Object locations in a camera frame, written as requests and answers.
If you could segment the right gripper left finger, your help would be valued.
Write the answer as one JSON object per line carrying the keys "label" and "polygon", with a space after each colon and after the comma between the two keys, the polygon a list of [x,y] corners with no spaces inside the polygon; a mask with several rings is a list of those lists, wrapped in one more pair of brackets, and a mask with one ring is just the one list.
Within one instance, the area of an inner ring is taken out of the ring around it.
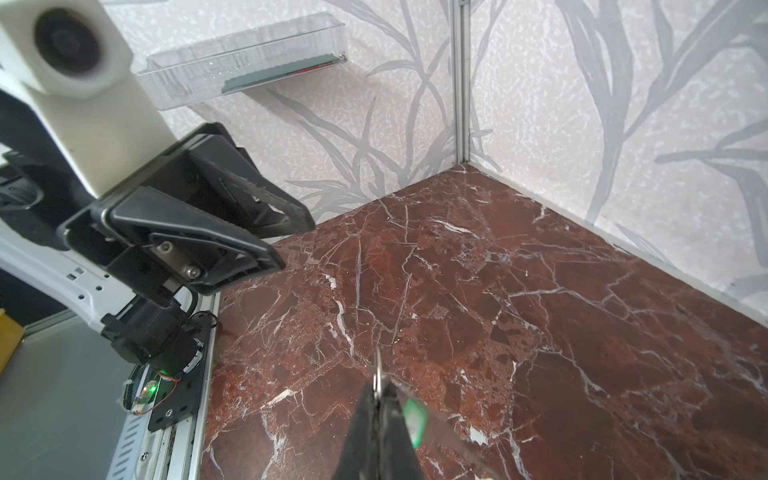
{"label": "right gripper left finger", "polygon": [[379,410],[371,384],[363,386],[333,480],[374,480],[379,478]]}

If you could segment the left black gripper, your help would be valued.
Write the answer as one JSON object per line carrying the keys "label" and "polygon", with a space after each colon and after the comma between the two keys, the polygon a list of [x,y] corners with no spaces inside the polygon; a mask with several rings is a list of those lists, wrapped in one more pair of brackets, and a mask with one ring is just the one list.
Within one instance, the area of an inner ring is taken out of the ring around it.
{"label": "left black gripper", "polygon": [[181,286],[208,295],[283,270],[277,251],[256,236],[314,229],[308,208],[264,177],[226,129],[212,123],[83,208],[58,233],[137,295],[167,306]]}

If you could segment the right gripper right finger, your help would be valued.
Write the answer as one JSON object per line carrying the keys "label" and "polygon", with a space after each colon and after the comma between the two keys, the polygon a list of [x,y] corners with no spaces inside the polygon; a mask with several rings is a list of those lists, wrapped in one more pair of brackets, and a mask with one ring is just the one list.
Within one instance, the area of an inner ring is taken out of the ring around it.
{"label": "right gripper right finger", "polygon": [[379,478],[384,480],[423,479],[412,446],[396,387],[389,381],[379,401]]}

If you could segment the steel key organizer plate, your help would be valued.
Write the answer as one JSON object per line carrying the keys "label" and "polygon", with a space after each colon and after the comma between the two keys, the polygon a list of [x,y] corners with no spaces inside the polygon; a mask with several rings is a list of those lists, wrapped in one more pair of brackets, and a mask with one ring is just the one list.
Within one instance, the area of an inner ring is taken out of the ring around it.
{"label": "steel key organizer plate", "polygon": [[[400,383],[393,381],[392,384],[397,389],[397,396],[401,409],[408,397],[412,397],[421,401]],[[468,438],[459,434],[446,419],[428,407],[423,401],[421,402],[427,407],[429,420],[424,440],[420,447],[424,447],[426,450],[434,451],[437,451],[443,447],[444,449],[450,450],[458,456],[463,457],[472,465],[479,467],[486,474],[486,478],[507,479],[506,475],[499,473],[479,455],[479,451],[472,446],[472,443]]]}

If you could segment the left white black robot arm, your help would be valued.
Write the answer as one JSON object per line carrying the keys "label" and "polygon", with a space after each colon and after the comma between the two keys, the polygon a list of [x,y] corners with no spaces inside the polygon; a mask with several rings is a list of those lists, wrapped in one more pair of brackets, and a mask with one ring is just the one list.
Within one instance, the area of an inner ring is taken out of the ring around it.
{"label": "left white black robot arm", "polygon": [[178,379],[204,355],[194,304],[281,271],[271,240],[311,231],[225,127],[206,123],[103,194],[76,178],[32,109],[1,97],[1,263],[66,305],[126,361]]}

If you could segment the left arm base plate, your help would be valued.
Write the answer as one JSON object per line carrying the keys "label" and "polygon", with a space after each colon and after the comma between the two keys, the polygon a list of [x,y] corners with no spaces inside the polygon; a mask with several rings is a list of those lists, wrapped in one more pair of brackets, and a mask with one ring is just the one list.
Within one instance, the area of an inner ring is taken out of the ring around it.
{"label": "left arm base plate", "polygon": [[215,337],[218,318],[207,310],[195,313],[192,320],[193,325],[198,327],[192,338],[197,341],[202,357],[198,364],[189,373],[184,373],[179,380],[161,383],[159,405],[149,414],[148,431],[150,433],[176,425],[196,414],[200,407],[206,379],[206,365],[212,356],[211,343],[212,338]]}

